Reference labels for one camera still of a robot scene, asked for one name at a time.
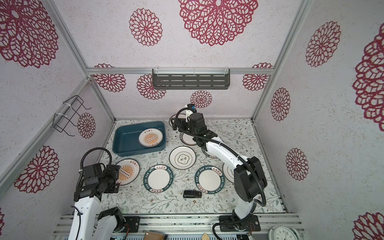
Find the white plate cloud emblem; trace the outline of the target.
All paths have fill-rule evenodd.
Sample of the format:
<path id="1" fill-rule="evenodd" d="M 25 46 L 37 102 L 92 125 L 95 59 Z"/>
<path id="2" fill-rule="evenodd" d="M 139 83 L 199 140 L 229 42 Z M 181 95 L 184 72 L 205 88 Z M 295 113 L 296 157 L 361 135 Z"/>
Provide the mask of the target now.
<path id="1" fill-rule="evenodd" d="M 197 156 L 193 149 L 180 146 L 171 151 L 170 164 L 178 170 L 187 170 L 196 162 Z"/>

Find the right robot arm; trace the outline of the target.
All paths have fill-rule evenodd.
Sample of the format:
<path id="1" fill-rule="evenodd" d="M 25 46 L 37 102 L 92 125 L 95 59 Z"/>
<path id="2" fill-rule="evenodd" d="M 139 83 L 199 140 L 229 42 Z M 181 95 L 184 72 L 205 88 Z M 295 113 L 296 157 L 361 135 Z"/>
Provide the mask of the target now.
<path id="1" fill-rule="evenodd" d="M 234 187 L 239 197 L 233 211 L 234 218 L 237 221 L 247 219 L 254 213 L 256 205 L 266 206 L 264 189 L 268 183 L 260 160 L 241 156 L 225 144 L 208 129 L 203 114 L 193 113 L 186 108 L 182 111 L 187 113 L 185 118 L 180 118 L 180 113 L 170 118 L 173 130 L 192 136 L 201 149 L 227 164 L 234 174 Z"/>

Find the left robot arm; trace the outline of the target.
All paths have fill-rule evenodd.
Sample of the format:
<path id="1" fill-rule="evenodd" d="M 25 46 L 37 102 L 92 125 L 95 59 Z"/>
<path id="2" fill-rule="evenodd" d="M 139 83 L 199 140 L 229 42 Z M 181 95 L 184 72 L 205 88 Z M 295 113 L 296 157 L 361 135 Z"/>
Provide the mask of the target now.
<path id="1" fill-rule="evenodd" d="M 119 191 L 120 166 L 111 165 L 102 169 L 94 164 L 80 169 L 81 179 L 74 193 L 74 218 L 69 234 L 70 240 L 109 240 L 113 232 L 126 225 L 118 207 L 101 211 L 103 194 Z"/>

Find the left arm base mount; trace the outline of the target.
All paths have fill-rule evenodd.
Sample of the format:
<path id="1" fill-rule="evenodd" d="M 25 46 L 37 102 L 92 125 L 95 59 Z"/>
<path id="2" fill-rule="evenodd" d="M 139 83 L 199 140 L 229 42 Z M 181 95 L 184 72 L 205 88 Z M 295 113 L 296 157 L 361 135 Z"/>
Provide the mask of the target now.
<path id="1" fill-rule="evenodd" d="M 114 231 L 114 233 L 137 233 L 140 226 L 141 217 L 137 216 L 124 216 L 125 222 L 121 229 Z"/>

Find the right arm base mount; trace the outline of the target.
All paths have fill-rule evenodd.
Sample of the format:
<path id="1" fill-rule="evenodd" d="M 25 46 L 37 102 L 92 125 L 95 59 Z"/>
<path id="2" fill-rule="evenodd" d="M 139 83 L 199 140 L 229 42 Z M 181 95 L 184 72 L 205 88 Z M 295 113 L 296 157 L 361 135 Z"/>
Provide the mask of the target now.
<path id="1" fill-rule="evenodd" d="M 261 225 L 256 215 L 252 215 L 240 223 L 229 224 L 230 222 L 236 222 L 240 219 L 234 216 L 219 216 L 219 227 L 221 232 L 259 232 Z"/>

